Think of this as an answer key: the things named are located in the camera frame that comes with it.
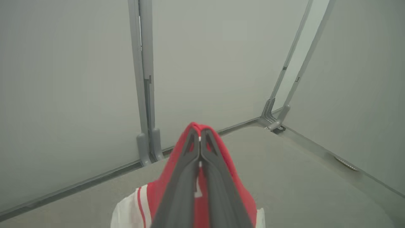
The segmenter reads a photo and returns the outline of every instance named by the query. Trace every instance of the frosted glass panel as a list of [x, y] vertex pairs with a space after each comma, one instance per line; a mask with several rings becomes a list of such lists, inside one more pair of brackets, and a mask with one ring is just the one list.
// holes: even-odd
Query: frosted glass panel
[[405, 2], [336, 1], [285, 125], [405, 194]]
[[127, 0], [0, 2], [0, 211], [139, 158]]
[[191, 121], [219, 130], [261, 115], [308, 1], [154, 0], [162, 148]]

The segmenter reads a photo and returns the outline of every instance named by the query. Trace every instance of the white fabric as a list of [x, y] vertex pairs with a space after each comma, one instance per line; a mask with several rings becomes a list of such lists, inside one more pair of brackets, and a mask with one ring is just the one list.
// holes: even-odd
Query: white fabric
[[138, 188], [117, 204], [111, 219], [111, 228], [143, 228], [137, 196]]
[[[138, 191], [141, 191], [140, 202], [145, 216], [145, 227], [151, 226], [151, 213], [147, 198], [147, 185], [137, 188], [134, 193], [117, 204], [111, 219], [111, 228], [143, 228], [141, 208], [138, 205]], [[257, 210], [256, 228], [265, 228], [264, 209]]]
[[264, 219], [264, 209], [263, 208], [257, 210], [256, 228], [266, 228], [266, 221]]
[[145, 216], [146, 227], [150, 227], [152, 224], [152, 218], [151, 218], [151, 211], [149, 210], [148, 196], [146, 194], [146, 190], [147, 190], [147, 185], [144, 185], [141, 187], [140, 198], [141, 198], [143, 214]]

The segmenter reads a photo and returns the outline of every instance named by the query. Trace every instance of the cubicle wall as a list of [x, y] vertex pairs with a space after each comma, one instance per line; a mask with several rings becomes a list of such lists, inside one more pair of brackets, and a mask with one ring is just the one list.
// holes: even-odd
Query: cubicle wall
[[307, 0], [154, 0], [155, 126], [162, 148], [191, 121], [220, 130], [257, 118]]
[[0, 212], [139, 159], [127, 0], [0, 2]]
[[405, 194], [405, 2], [333, 2], [284, 124]]

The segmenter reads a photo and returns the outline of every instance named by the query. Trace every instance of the vertical support post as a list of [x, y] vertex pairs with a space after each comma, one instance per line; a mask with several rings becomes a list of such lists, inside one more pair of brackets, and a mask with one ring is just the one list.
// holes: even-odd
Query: vertical support post
[[136, 93], [138, 97], [139, 117], [141, 119], [142, 131], [142, 133], [136, 137], [136, 141], [138, 144], [139, 157], [142, 165], [147, 166], [151, 164], [151, 161], [149, 159], [149, 130], [143, 79], [141, 28], [139, 26], [138, 0], [128, 0], [128, 8], [132, 42], [132, 57], [134, 60], [134, 71], [136, 78]]
[[308, 1], [307, 7], [305, 8], [304, 15], [301, 19], [300, 25], [295, 34], [294, 40], [293, 40], [291, 48], [288, 52], [287, 58], [284, 62], [283, 68], [280, 71], [280, 75], [277, 79], [276, 85], [274, 86], [273, 92], [271, 93], [270, 98], [267, 100], [267, 102], [264, 106], [264, 110], [261, 115], [261, 118], [264, 119], [265, 121], [267, 121], [268, 123], [273, 124], [272, 126], [276, 126], [276, 125], [278, 125], [277, 127], [281, 126], [281, 122], [283, 121], [283, 119], [285, 118], [285, 115], [287, 114], [287, 112], [290, 109], [290, 106], [288, 104], [285, 104], [283, 106], [282, 115], [279, 115], [278, 118], [275, 118], [272, 114], [273, 105], [274, 105], [274, 102], [276, 99], [277, 91], [280, 88], [281, 82], [283, 81], [283, 78], [284, 78], [284, 74], [286, 73], [286, 70], [288, 68], [288, 65], [290, 64], [292, 55], [294, 54], [295, 48], [297, 47], [297, 43], [298, 43], [298, 40], [300, 39], [301, 32], [305, 26], [305, 22], [307, 21], [309, 12], [311, 10], [312, 2], [313, 2], [313, 0]]
[[159, 161], [164, 159], [164, 157], [160, 145], [160, 130], [155, 127], [152, 0], [140, 0], [139, 9], [141, 16], [142, 63], [145, 98], [147, 101], [146, 109], [149, 139], [151, 142], [151, 152], [154, 158]]
[[298, 40], [300, 39], [301, 32], [302, 32], [302, 30], [303, 30], [303, 28], [305, 26], [305, 22], [307, 21], [309, 12], [311, 10], [312, 2], [313, 2], [313, 0], [308, 1], [307, 7], [305, 8], [304, 15], [303, 15], [303, 17], [301, 19], [301, 22], [300, 22], [300, 26], [298, 27], [298, 30], [297, 30], [297, 32], [295, 34], [295, 37], [294, 37], [294, 40], [292, 42], [291, 48], [290, 48], [290, 50], [288, 52], [286, 61], [284, 62], [283, 69], [280, 72], [280, 75], [279, 75], [279, 77], [277, 79], [276, 85], [274, 86], [273, 92], [271, 93], [271, 96], [270, 96], [269, 100], [272, 100], [272, 99], [276, 98], [277, 91], [280, 88], [281, 82], [283, 81], [283, 78], [284, 78], [284, 74], [286, 73], [287, 67], [290, 64], [292, 55], [294, 54], [295, 48], [297, 47], [297, 44], [298, 44]]

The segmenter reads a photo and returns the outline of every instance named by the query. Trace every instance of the gray metal frame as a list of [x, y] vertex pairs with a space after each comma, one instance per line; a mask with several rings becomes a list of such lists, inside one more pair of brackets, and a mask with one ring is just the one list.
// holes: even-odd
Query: gray metal frame
[[291, 48], [288, 52], [287, 58], [284, 62], [283, 68], [281, 69], [280, 75], [277, 79], [276, 85], [274, 86], [273, 92], [271, 93], [270, 98], [267, 100], [265, 106], [264, 106], [264, 110], [262, 112], [262, 119], [264, 119], [265, 121], [267, 121], [270, 126], [267, 127], [268, 130], [272, 131], [274, 129], [276, 129], [277, 127], [281, 126], [281, 123], [283, 122], [284, 118], [287, 115], [287, 112], [290, 110], [290, 106], [288, 105], [288, 103], [284, 103], [283, 109], [281, 110], [280, 115], [275, 118], [272, 114], [273, 112], [273, 105], [276, 99], [276, 94], [277, 91], [280, 88], [281, 82], [283, 81], [284, 78], [284, 74], [286, 73], [286, 70], [288, 68], [288, 65], [290, 64], [292, 55], [294, 54], [295, 48], [297, 47], [297, 43], [298, 40], [300, 39], [301, 36], [301, 32], [304, 28], [305, 22], [307, 21], [309, 12], [311, 10], [311, 6], [312, 6], [312, 2], [313, 0], [309, 0], [307, 7], [305, 8], [305, 12], [304, 15], [301, 19], [300, 25], [298, 27], [298, 30], [295, 34], [294, 40], [292, 42]]
[[151, 153], [156, 161], [164, 159], [160, 145], [160, 130], [155, 127], [155, 95], [153, 75], [153, 23], [152, 0], [140, 0], [141, 37], [142, 37], [142, 63], [145, 85], [146, 110], [148, 117], [148, 130]]
[[136, 78], [136, 92], [138, 97], [139, 118], [141, 119], [141, 134], [136, 137], [138, 143], [139, 157], [142, 165], [151, 164], [149, 159], [149, 130], [147, 117], [147, 102], [145, 99], [145, 88], [143, 79], [141, 28], [139, 26], [139, 4], [138, 0], [128, 0], [129, 21], [132, 41], [132, 56], [134, 59], [134, 70]]
[[303, 74], [304, 74], [305, 70], [307, 69], [308, 63], [309, 63], [309, 61], [310, 61], [310, 59], [312, 57], [312, 54], [313, 54], [313, 52], [315, 50], [315, 47], [318, 44], [318, 41], [319, 41], [323, 31], [324, 31], [326, 22], [328, 21], [328, 19], [330, 17], [330, 14], [332, 13], [332, 9], [333, 9], [333, 6], [335, 4], [335, 1], [336, 0], [329, 0], [328, 6], [326, 7], [326, 11], [325, 11], [325, 14], [324, 14], [324, 16], [322, 18], [322, 21], [319, 24], [318, 30], [316, 31], [316, 34], [315, 34], [315, 37], [314, 37], [314, 39], [313, 39], [313, 41], [311, 43], [311, 46], [310, 46], [310, 48], [308, 50], [308, 53], [307, 53], [307, 55], [305, 57], [305, 60], [304, 60], [304, 62], [302, 64], [302, 66], [301, 66], [301, 69], [298, 72], [297, 78], [295, 79], [295, 82], [292, 85], [292, 88], [291, 88], [290, 92], [288, 93], [288, 96], [287, 96], [286, 101], [284, 102], [284, 105], [290, 103], [290, 101], [292, 99], [292, 96], [294, 95], [295, 90], [297, 90], [299, 79], [302, 79]]

